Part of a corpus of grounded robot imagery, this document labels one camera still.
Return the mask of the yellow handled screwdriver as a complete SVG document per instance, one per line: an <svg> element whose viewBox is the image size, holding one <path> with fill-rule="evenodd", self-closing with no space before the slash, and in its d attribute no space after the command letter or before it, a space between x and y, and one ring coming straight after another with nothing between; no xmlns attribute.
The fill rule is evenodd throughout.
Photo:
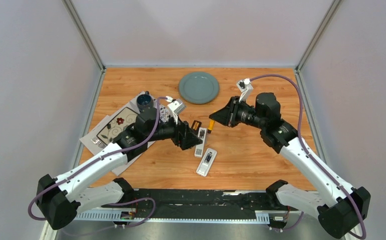
<svg viewBox="0 0 386 240"><path fill-rule="evenodd" d="M212 118L209 118L209 119L210 121L209 121L209 126L207 128L207 133L211 134L215 125L215 120L213 120Z"/></svg>

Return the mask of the white remote with batteries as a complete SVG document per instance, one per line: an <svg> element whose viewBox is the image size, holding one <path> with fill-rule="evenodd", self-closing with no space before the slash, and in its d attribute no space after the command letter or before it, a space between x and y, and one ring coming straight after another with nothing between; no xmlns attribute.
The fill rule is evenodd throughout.
<svg viewBox="0 0 386 240"><path fill-rule="evenodd" d="M210 171L210 168L216 156L217 156L217 151L212 148L208 148L203 154L201 162L196 170L196 173L200 176L206 177Z"/></svg>

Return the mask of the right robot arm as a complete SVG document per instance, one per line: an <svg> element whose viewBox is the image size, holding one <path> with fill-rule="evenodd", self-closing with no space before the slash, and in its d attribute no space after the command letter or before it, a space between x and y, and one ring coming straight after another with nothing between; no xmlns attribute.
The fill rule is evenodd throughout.
<svg viewBox="0 0 386 240"><path fill-rule="evenodd" d="M282 119L280 103L271 92L260 93L254 106L233 96L209 118L227 127L239 123L260 129L263 142L294 164L316 188L313 194L278 180L266 188L267 205L277 210L292 207L318 219L323 229L340 239L349 234L368 213L370 193L355 188L334 173L305 143L291 124Z"/></svg>

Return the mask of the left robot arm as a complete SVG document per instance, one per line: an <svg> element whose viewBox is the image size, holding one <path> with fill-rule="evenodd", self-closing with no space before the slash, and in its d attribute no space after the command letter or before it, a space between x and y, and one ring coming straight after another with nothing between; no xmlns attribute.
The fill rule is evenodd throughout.
<svg viewBox="0 0 386 240"><path fill-rule="evenodd" d="M154 107L143 110L132 124L88 161L57 177L47 174L39 179L34 203L52 229L62 229L78 214L96 207L116 203L123 208L130 206L134 195L124 179L117 178L102 187L90 185L144 153L149 142L170 139L181 150L202 143L186 121L170 117L162 122L158 113Z"/></svg>

